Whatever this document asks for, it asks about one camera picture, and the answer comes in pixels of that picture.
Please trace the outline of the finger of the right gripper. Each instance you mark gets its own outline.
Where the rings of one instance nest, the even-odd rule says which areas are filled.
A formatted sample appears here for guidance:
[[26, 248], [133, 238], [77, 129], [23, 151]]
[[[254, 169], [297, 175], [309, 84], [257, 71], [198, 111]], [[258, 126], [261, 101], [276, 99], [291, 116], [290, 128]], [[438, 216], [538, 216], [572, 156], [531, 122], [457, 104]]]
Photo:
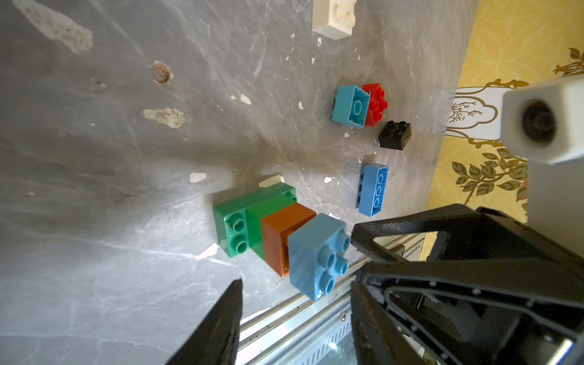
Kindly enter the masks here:
[[583, 276], [540, 258], [367, 263], [357, 280], [443, 364], [581, 364]]
[[398, 258], [375, 242], [378, 237], [437, 232], [429, 259], [462, 260], [468, 258], [471, 239], [480, 224], [481, 215], [477, 211], [454, 204], [404, 217], [356, 224], [351, 244], [375, 262], [391, 262]]

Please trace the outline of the long green lego brick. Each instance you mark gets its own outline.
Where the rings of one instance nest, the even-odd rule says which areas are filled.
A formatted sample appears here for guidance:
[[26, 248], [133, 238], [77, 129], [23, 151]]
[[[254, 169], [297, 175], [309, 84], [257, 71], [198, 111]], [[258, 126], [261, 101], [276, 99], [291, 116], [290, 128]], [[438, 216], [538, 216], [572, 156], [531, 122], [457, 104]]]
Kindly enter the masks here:
[[231, 258], [251, 249], [264, 259], [262, 219], [295, 203], [296, 189], [280, 182], [214, 205], [214, 222], [220, 247]]

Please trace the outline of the brown lego brick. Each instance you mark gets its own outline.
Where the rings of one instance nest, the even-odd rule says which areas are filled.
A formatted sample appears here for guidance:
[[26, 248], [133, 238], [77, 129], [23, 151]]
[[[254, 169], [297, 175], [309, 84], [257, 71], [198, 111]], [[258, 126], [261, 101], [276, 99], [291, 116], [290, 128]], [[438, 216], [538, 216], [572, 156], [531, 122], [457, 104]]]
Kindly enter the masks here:
[[265, 262], [282, 278], [289, 275], [288, 238], [316, 212], [295, 203], [262, 219], [262, 238]]

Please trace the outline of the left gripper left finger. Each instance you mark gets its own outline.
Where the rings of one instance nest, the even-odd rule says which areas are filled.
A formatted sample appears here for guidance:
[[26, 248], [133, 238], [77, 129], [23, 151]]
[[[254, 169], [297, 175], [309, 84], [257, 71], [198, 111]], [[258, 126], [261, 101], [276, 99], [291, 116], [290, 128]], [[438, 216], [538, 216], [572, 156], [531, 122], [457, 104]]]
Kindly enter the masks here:
[[234, 364], [240, 343], [242, 313], [243, 281], [237, 279], [167, 365]]

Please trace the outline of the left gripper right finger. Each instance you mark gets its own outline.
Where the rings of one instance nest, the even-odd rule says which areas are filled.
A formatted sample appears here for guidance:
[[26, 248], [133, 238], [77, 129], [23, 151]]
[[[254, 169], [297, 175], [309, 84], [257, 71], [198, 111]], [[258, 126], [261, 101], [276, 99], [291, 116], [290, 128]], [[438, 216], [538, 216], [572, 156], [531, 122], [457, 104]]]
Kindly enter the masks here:
[[386, 310], [386, 301], [362, 282], [351, 284], [351, 328], [359, 364], [426, 364]]

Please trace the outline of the light blue lego brick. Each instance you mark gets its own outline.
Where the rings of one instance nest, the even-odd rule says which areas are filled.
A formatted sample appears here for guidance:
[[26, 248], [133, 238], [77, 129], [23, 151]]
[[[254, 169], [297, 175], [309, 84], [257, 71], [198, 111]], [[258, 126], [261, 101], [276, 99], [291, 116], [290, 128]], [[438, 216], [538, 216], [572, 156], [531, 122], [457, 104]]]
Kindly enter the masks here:
[[316, 215], [288, 238], [290, 283], [312, 301], [330, 294], [348, 271], [349, 245], [345, 222]]

